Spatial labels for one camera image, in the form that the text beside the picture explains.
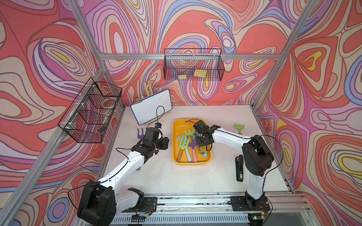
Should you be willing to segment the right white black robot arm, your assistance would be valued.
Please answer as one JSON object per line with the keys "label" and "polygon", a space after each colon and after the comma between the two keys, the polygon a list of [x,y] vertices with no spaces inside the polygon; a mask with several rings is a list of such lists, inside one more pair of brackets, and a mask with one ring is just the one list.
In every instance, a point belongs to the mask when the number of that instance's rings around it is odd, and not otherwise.
{"label": "right white black robot arm", "polygon": [[202,120],[194,123],[196,141],[199,147],[211,147],[213,143],[221,143],[242,152],[245,166],[249,171],[248,188],[245,193],[246,205],[252,209],[263,198],[265,172],[271,168],[274,157],[260,135],[242,136],[227,131],[218,125],[207,126]]}

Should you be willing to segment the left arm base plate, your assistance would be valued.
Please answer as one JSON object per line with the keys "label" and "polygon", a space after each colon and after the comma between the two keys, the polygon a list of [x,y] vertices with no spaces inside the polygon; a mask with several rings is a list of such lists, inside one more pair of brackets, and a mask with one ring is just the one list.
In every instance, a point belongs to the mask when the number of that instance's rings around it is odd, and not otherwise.
{"label": "left arm base plate", "polygon": [[143,201],[139,204],[137,204],[133,208],[129,208],[124,212],[130,212],[130,213],[152,213],[156,212],[157,209],[157,197],[145,197],[143,198]]}

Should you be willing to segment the green rake wooden handle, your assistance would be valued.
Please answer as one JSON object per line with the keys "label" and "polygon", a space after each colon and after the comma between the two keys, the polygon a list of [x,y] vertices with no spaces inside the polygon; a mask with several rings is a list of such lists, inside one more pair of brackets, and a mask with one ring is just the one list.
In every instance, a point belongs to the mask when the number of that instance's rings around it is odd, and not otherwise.
{"label": "green rake wooden handle", "polygon": [[244,125],[244,124],[234,124],[233,127],[238,130],[238,134],[239,134],[239,135],[243,135],[243,134],[242,134],[242,131],[243,131],[244,128],[245,128],[245,125]]}

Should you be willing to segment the purple rake pink handle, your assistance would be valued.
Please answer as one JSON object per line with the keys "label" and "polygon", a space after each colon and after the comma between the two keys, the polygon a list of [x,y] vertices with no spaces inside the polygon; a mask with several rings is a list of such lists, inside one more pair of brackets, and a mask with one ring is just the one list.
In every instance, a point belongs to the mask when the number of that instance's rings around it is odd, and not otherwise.
{"label": "purple rake pink handle", "polygon": [[138,139],[144,139],[144,136],[145,136],[145,134],[144,134],[144,129],[143,128],[141,128],[141,129],[137,129],[137,137],[138,137]]}

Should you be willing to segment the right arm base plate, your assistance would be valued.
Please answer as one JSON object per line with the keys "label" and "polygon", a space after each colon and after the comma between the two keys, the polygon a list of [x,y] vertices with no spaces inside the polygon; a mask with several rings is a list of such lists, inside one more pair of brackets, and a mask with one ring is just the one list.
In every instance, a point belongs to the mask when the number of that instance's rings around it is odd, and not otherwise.
{"label": "right arm base plate", "polygon": [[269,201],[264,195],[257,200],[249,196],[231,196],[227,204],[232,206],[233,211],[268,212],[271,210]]}

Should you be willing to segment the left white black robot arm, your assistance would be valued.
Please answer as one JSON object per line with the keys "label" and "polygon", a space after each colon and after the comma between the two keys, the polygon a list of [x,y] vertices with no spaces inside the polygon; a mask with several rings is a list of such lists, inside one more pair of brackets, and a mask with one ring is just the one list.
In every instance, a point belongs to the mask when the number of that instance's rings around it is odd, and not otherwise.
{"label": "left white black robot arm", "polygon": [[142,211],[146,205],[142,191],[133,187],[121,194],[118,191],[153,155],[168,148],[169,138],[163,136],[161,127],[161,123],[156,123],[155,127],[147,128],[143,139],[130,149],[125,160],[100,180],[89,181],[84,186],[78,218],[93,226],[108,226],[121,212]]}

